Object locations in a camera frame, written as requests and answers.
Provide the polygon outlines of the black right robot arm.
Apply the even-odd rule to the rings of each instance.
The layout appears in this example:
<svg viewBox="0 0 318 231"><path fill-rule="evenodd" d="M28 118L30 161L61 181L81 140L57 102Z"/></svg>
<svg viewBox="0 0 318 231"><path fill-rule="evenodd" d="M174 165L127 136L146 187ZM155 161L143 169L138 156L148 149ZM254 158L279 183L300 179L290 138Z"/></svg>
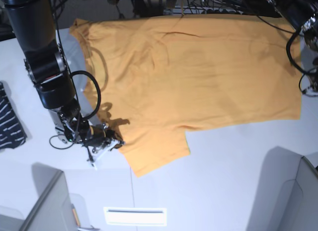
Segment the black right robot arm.
<svg viewBox="0 0 318 231"><path fill-rule="evenodd" d="M56 39L57 20L51 0L1 0L13 32L25 55L24 64L39 98L52 117L64 142L86 148L113 149L124 145L107 125L90 125L101 105L101 90L87 71L71 72L63 47ZM97 92L97 105L86 116L81 113L73 77L91 79Z"/></svg>

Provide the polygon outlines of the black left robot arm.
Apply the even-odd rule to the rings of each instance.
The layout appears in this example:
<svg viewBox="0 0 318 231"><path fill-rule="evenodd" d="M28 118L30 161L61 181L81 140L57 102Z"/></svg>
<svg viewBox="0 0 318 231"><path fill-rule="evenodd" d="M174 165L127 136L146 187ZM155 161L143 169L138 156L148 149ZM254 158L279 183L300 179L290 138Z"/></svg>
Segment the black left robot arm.
<svg viewBox="0 0 318 231"><path fill-rule="evenodd" d="M285 18L295 32L287 42L286 53L293 67L310 81L309 88L318 91L318 59L313 61L314 68L305 71L291 55L291 46L299 36L304 37L305 44L314 52L318 51L318 0L266 0Z"/></svg>

